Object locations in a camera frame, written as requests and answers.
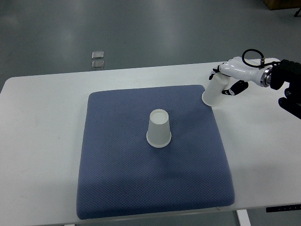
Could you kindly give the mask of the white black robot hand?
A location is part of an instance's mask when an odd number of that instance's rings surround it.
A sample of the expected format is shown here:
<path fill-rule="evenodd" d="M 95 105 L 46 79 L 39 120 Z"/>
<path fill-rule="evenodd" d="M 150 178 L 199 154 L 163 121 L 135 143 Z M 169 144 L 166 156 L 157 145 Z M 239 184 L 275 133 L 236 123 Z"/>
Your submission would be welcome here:
<path fill-rule="evenodd" d="M 217 73 L 236 79 L 237 82 L 229 89 L 222 90 L 224 95 L 236 96 L 248 88 L 249 81 L 260 87 L 268 87 L 270 85 L 271 70 L 272 67 L 270 66 L 253 65 L 253 61 L 243 60 L 238 56 L 213 68 L 209 80 Z"/>

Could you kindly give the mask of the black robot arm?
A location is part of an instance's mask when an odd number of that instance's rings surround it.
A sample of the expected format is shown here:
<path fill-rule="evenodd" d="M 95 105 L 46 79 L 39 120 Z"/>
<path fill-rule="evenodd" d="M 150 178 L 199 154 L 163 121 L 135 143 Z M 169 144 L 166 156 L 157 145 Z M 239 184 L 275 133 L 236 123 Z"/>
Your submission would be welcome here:
<path fill-rule="evenodd" d="M 256 52 L 261 56 L 259 65 L 252 65 L 245 60 L 248 52 Z M 242 62 L 251 67 L 263 70 L 259 73 L 259 85 L 262 87 L 270 87 L 279 90 L 285 82 L 289 83 L 289 87 L 284 90 L 284 97 L 278 100 L 281 108 L 294 115 L 301 117 L 301 64 L 281 60 L 280 62 L 266 63 L 264 55 L 257 49 L 247 49 L 242 54 Z"/>

